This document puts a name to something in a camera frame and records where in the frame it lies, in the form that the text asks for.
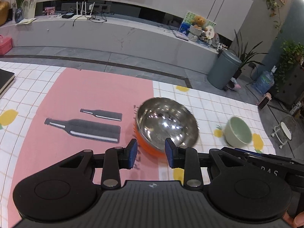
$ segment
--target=metal bowl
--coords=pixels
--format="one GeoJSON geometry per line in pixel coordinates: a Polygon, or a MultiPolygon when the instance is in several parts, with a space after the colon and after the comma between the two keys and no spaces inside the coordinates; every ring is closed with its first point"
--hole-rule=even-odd
{"type": "Polygon", "coordinates": [[[136,128],[150,146],[165,152],[165,139],[176,146],[195,145],[199,128],[192,113],[180,103],[163,97],[145,101],[136,113],[136,128]]]}

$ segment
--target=brown stuffed toy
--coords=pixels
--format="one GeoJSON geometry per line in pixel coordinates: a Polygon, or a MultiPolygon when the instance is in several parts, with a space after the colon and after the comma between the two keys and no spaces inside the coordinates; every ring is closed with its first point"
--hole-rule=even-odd
{"type": "Polygon", "coordinates": [[[193,20],[191,20],[191,24],[195,28],[202,29],[202,26],[205,24],[206,19],[202,16],[196,15],[193,20]]]}
{"type": "Polygon", "coordinates": [[[9,15],[10,3],[0,1],[0,26],[2,26],[9,15]]]}

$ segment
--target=bowl rim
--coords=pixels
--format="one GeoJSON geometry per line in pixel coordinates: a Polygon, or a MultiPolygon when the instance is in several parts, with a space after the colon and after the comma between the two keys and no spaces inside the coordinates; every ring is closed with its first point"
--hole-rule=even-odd
{"type": "Polygon", "coordinates": [[[149,101],[149,100],[151,100],[151,99],[166,99],[166,100],[174,101],[174,102],[178,103],[179,105],[183,106],[183,107],[184,107],[184,108],[193,116],[193,118],[194,118],[194,120],[195,120],[195,123],[196,123],[196,125],[197,125],[197,129],[198,129],[196,141],[195,141],[194,145],[191,146],[191,147],[194,147],[195,144],[197,143],[198,139],[199,139],[199,136],[200,136],[200,127],[199,127],[199,124],[197,123],[197,120],[196,120],[195,116],[192,114],[191,111],[189,111],[189,110],[187,109],[186,106],[184,106],[183,104],[177,102],[176,100],[173,100],[173,99],[170,99],[170,98],[167,98],[167,97],[152,97],[152,98],[149,98],[149,99],[145,100],[144,102],[142,102],[142,104],[138,107],[138,109],[137,109],[137,111],[136,111],[136,116],[135,116],[136,129],[137,129],[137,131],[139,132],[139,134],[141,135],[141,137],[145,140],[145,142],[147,142],[150,146],[152,146],[153,148],[157,149],[158,151],[160,151],[160,152],[165,152],[165,150],[159,149],[158,147],[154,146],[150,141],[148,141],[148,139],[143,135],[143,133],[142,133],[140,127],[139,127],[139,121],[138,121],[138,112],[139,112],[139,109],[142,107],[142,105],[143,105],[145,102],[147,102],[147,101],[149,101]]]}
{"type": "Polygon", "coordinates": [[[246,126],[247,126],[247,128],[248,128],[248,130],[249,130],[249,132],[250,132],[250,135],[251,135],[251,141],[252,141],[252,132],[251,132],[251,129],[249,128],[249,126],[247,125],[247,123],[243,120],[243,119],[241,119],[240,117],[238,117],[238,116],[232,116],[229,120],[228,120],[228,123],[229,123],[229,127],[231,128],[231,131],[232,131],[232,133],[233,133],[233,135],[240,141],[240,142],[242,142],[242,143],[244,143],[244,144],[249,144],[250,142],[244,142],[244,141],[242,141],[241,139],[239,139],[238,137],[237,137],[237,135],[234,133],[234,130],[232,129],[232,126],[231,126],[231,120],[232,120],[232,118],[237,118],[237,119],[239,119],[239,120],[241,120],[242,122],[244,122],[245,124],[246,124],[246,126]]]}

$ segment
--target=checkered pattern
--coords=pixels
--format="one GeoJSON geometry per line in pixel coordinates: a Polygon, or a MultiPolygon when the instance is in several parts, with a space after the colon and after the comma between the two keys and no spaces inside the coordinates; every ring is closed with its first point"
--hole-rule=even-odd
{"type": "Polygon", "coordinates": [[[0,130],[0,227],[7,228],[7,202],[23,140],[38,106],[65,68],[1,61],[0,68],[16,76],[0,99],[0,114],[10,109],[18,111],[16,119],[0,130]]]}
{"type": "MultiPolygon", "coordinates": [[[[153,81],[154,97],[173,99],[192,112],[200,128],[200,137],[194,146],[198,152],[208,153],[211,148],[221,149],[228,146],[224,137],[215,137],[213,131],[218,126],[224,129],[227,121],[232,116],[238,116],[247,123],[252,133],[261,136],[264,143],[262,152],[276,154],[264,131],[256,105],[193,89],[183,92],[176,87],[175,85],[153,81]]],[[[243,149],[255,152],[252,142],[243,149]]],[[[207,169],[202,168],[202,173],[204,184],[210,183],[207,169]]],[[[168,168],[168,164],[162,160],[159,161],[159,176],[160,180],[173,180],[172,169],[168,168]]]]}

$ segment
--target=green bowl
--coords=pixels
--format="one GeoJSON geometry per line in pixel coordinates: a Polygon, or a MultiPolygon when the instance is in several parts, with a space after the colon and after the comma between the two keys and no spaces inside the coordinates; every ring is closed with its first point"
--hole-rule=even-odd
{"type": "Polygon", "coordinates": [[[252,141],[252,133],[248,125],[239,117],[229,119],[224,129],[225,139],[233,147],[243,147],[252,141]]]}

